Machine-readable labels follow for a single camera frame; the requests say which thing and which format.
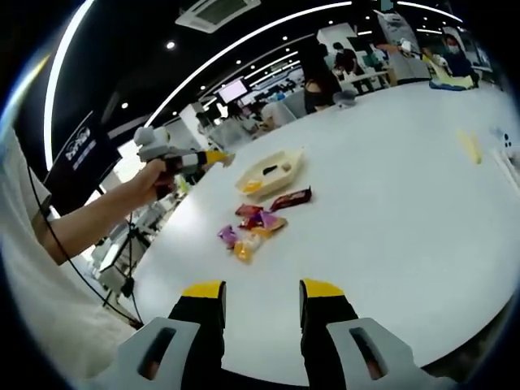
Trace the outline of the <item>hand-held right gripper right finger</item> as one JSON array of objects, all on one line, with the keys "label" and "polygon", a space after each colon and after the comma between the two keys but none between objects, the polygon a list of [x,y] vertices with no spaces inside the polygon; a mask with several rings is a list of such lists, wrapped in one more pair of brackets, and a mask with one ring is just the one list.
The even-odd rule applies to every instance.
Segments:
[{"label": "hand-held right gripper right finger", "polygon": [[300,281],[301,354],[310,385],[422,385],[411,348],[372,318],[359,318],[344,292]]}]

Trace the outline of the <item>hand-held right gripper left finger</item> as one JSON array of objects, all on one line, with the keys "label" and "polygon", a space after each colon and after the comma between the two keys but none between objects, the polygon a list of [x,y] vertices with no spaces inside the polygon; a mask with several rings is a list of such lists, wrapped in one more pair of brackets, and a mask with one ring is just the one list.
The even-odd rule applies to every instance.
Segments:
[{"label": "hand-held right gripper left finger", "polygon": [[226,282],[186,288],[167,318],[155,318],[123,343],[118,383],[219,383],[224,355]]}]

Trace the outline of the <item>person's left hand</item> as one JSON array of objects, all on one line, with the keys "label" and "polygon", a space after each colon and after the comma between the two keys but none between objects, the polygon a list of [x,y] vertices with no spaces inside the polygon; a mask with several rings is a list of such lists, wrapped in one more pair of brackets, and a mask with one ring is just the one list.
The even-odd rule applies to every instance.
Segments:
[{"label": "person's left hand", "polygon": [[166,163],[161,159],[146,163],[132,179],[132,186],[141,204],[162,199],[176,188],[173,175],[167,172]]}]

